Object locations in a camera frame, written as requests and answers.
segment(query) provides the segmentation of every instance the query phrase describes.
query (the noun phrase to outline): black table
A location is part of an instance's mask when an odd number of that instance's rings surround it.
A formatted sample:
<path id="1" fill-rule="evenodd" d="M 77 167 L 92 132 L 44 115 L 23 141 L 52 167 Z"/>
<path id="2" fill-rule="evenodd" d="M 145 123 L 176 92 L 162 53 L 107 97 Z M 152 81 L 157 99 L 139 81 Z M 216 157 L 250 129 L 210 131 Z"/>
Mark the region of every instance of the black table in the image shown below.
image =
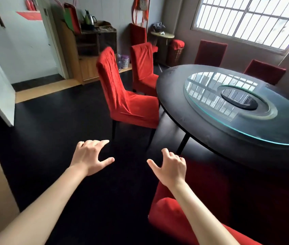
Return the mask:
<path id="1" fill-rule="evenodd" d="M 289 99 L 232 70 L 172 67 L 157 80 L 158 99 L 186 133 L 212 152 L 257 170 L 289 174 Z"/>

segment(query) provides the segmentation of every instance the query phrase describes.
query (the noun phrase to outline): dark red chair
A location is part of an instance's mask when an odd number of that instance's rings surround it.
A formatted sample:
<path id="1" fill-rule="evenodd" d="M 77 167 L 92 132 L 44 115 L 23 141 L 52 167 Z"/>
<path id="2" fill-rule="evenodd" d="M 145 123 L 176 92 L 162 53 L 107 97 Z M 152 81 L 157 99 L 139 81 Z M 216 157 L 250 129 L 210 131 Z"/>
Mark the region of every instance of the dark red chair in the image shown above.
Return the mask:
<path id="1" fill-rule="evenodd" d="M 131 45 L 138 45 L 147 42 L 147 31 L 145 27 L 140 27 L 130 23 Z M 158 47 L 152 45 L 152 52 L 158 52 Z"/>
<path id="2" fill-rule="evenodd" d="M 219 67 L 226 49 L 227 44 L 201 40 L 194 64 Z"/>
<path id="3" fill-rule="evenodd" d="M 263 80 L 271 85 L 276 85 L 286 73 L 286 69 L 278 68 L 253 59 L 244 73 Z"/>
<path id="4" fill-rule="evenodd" d="M 241 245 L 260 244 L 225 225 L 229 223 L 230 189 L 228 179 L 223 174 L 210 165 L 201 165 L 187 160 L 185 181 Z M 199 244 L 178 202 L 161 182 L 158 183 L 148 218 L 152 225 L 180 242 L 190 245 Z"/>
<path id="5" fill-rule="evenodd" d="M 112 138 L 115 137 L 116 123 L 120 121 L 152 128 L 150 144 L 159 123 L 158 99 L 125 90 L 112 48 L 104 49 L 96 66 L 113 120 Z"/>
<path id="6" fill-rule="evenodd" d="M 150 43 L 131 47 L 133 91 L 146 95 L 157 96 L 156 82 L 158 75 L 154 74 L 154 62 Z"/>

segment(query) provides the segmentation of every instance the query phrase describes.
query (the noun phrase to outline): wooden cabinet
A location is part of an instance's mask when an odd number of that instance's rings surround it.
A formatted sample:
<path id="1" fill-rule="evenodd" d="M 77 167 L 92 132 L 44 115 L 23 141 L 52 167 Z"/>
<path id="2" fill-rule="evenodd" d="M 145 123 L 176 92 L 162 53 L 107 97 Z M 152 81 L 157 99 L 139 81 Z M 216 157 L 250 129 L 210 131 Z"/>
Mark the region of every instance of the wooden cabinet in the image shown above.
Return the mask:
<path id="1" fill-rule="evenodd" d="M 116 33 L 90 32 L 75 35 L 65 22 L 62 21 L 61 26 L 64 56 L 70 71 L 73 73 L 73 78 L 81 84 L 98 80 L 97 59 L 107 46 L 112 47 L 116 53 Z"/>

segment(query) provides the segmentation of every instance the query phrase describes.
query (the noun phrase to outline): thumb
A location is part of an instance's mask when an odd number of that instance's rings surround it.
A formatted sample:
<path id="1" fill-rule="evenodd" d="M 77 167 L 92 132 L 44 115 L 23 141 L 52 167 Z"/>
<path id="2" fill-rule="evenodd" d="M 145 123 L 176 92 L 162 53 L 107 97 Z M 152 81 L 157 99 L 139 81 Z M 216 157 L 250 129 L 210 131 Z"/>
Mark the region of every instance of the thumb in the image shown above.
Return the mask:
<path id="1" fill-rule="evenodd" d="M 155 162 L 153 160 L 151 160 L 151 159 L 148 159 L 147 163 L 151 167 L 151 169 L 154 172 L 154 174 L 158 177 L 160 167 L 158 167 L 157 164 L 155 164 Z"/>
<path id="2" fill-rule="evenodd" d="M 104 167 L 108 166 L 109 164 L 113 163 L 115 161 L 114 157 L 107 158 L 106 160 L 103 160 L 100 162 L 100 164 Z"/>

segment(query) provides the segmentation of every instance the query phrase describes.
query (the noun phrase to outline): door frame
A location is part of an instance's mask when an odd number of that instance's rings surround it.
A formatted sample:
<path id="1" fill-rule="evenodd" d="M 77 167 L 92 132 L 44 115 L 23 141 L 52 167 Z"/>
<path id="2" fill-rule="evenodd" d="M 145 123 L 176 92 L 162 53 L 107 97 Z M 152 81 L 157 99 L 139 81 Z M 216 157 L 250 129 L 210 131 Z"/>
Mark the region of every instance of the door frame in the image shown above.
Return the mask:
<path id="1" fill-rule="evenodd" d="M 67 70 L 63 50 L 61 47 L 61 42 L 59 40 L 59 35 L 57 32 L 54 16 L 51 12 L 50 8 L 50 1 L 49 0 L 35 0 L 36 5 L 39 8 L 39 11 L 41 13 L 41 17 L 43 18 L 43 22 L 47 27 L 49 27 L 49 32 L 46 30 L 46 33 L 49 37 L 51 37 L 53 41 L 53 47 L 55 48 L 57 58 L 59 60 L 59 65 L 57 65 L 58 68 L 61 69 L 61 72 L 63 73 L 63 77 L 65 79 L 69 79 L 69 73 Z"/>

